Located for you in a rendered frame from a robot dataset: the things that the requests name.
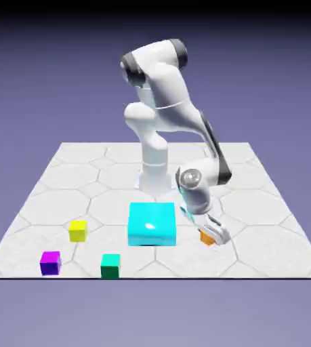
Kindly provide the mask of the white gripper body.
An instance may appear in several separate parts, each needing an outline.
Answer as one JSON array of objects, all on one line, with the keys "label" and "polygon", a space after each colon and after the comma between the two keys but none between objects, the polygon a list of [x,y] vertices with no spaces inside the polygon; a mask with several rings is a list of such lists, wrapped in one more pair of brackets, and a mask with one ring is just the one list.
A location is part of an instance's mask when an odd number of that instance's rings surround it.
[{"label": "white gripper body", "polygon": [[231,239],[226,227],[208,213],[194,215],[194,224],[218,245],[225,245]]}]

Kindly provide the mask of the small orange cube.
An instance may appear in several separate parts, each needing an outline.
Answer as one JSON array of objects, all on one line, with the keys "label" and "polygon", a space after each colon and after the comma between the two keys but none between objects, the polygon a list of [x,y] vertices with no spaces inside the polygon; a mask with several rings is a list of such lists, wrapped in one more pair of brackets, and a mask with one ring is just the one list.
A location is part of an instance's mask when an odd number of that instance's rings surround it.
[{"label": "small orange cube", "polygon": [[208,246],[213,245],[215,243],[214,238],[210,237],[208,234],[206,234],[202,230],[199,230],[199,231],[200,231],[201,242],[203,242],[204,244],[206,244]]}]

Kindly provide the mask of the small green cube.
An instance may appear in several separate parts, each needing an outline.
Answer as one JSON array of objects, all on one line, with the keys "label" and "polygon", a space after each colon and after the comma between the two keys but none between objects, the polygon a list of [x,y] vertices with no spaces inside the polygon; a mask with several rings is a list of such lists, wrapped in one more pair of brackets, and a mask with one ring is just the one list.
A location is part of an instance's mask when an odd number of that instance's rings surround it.
[{"label": "small green cube", "polygon": [[120,276],[121,256],[117,253],[105,253],[102,256],[100,272],[102,279],[118,279]]}]

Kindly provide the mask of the small yellow cube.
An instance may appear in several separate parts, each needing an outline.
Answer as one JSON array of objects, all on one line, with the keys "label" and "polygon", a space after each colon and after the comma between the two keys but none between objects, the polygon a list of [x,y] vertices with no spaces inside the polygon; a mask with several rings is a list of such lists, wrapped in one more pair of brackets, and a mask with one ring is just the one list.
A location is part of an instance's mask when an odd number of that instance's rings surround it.
[{"label": "small yellow cube", "polygon": [[87,222],[85,220],[75,220],[68,228],[70,242],[80,243],[87,240]]}]

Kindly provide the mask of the small purple cube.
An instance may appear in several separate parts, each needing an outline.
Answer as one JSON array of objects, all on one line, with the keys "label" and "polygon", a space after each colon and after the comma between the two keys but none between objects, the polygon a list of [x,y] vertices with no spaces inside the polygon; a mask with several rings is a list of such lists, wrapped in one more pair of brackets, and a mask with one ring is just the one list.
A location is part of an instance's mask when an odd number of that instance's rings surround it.
[{"label": "small purple cube", "polygon": [[43,276],[59,275],[62,261],[59,251],[44,251],[40,259],[40,269]]}]

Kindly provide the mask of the large cyan box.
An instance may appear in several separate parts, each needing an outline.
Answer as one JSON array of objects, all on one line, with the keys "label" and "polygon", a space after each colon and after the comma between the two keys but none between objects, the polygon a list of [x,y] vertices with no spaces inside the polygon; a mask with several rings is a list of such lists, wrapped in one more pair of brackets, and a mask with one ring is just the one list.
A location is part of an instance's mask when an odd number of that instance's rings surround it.
[{"label": "large cyan box", "polygon": [[129,246],[176,246],[174,203],[130,203],[127,237]]}]

